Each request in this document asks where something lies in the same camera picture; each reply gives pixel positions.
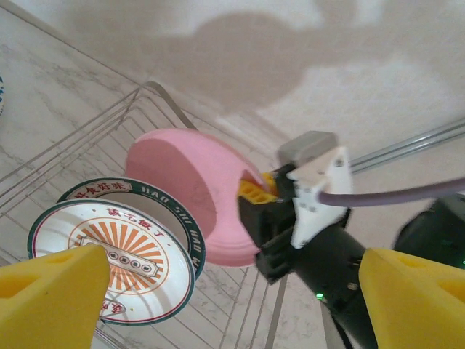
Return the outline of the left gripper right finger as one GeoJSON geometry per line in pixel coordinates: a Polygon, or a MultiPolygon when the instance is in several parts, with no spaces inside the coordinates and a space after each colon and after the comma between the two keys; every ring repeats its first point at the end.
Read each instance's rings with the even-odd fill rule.
{"type": "Polygon", "coordinates": [[[464,270],[367,249],[359,279],[379,348],[464,347],[464,270]]]}

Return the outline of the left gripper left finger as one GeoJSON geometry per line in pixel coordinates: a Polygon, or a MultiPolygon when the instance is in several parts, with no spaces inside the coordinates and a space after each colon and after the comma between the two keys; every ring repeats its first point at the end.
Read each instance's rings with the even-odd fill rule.
{"type": "Polygon", "coordinates": [[[109,278],[98,245],[1,267],[1,347],[90,348],[109,278]]]}

